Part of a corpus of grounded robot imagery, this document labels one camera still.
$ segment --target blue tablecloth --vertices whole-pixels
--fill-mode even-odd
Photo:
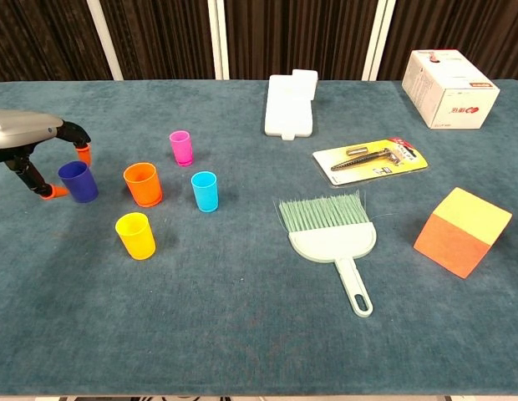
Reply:
[[[518,393],[518,82],[482,129],[429,130],[399,83],[321,82],[308,139],[263,133],[263,81],[0,84],[93,139],[94,202],[44,201],[0,164],[0,394]],[[168,134],[191,132],[178,167]],[[430,166],[332,189],[311,153],[400,136]],[[59,184],[61,140],[33,163]],[[164,201],[141,209],[122,172],[156,164]],[[196,209],[191,176],[219,177]],[[459,186],[513,213],[467,280],[413,249]],[[333,264],[301,258],[275,203],[359,189],[378,232],[358,260],[374,313],[357,317]],[[114,232],[150,218],[157,252],[133,261]]]

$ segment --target handle hole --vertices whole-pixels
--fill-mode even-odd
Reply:
[[[365,302],[365,298],[363,298],[363,295],[358,294],[355,296],[356,302],[358,303],[359,309],[366,312],[368,310],[367,303]]]

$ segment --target dark curtain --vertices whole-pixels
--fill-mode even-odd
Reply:
[[[489,78],[518,79],[518,0],[397,0],[378,79],[402,79],[425,48],[457,48]]]
[[[206,0],[101,0],[124,79],[213,79]]]
[[[232,79],[361,79],[378,0],[226,0]]]
[[[0,81],[112,79],[86,0],[0,0]]]

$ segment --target dustpan brush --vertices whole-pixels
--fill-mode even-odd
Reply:
[[[281,202],[279,209],[294,250],[310,261],[335,262],[353,311],[370,316],[373,304],[353,259],[373,249],[376,230],[359,193]]]

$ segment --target plastic cup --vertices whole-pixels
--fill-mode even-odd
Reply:
[[[98,197],[98,186],[83,161],[71,161],[58,169],[58,176],[78,203],[88,203]]]
[[[151,163],[136,163],[124,171],[124,180],[138,206],[151,207],[162,201],[157,169]]]
[[[216,175],[210,171],[200,171],[190,179],[198,209],[210,213],[218,209],[218,185]]]
[[[170,134],[170,144],[174,151],[175,162],[180,166],[194,163],[192,142],[188,131],[174,131]]]
[[[123,215],[114,228],[133,259],[142,261],[155,253],[155,239],[144,213]]]

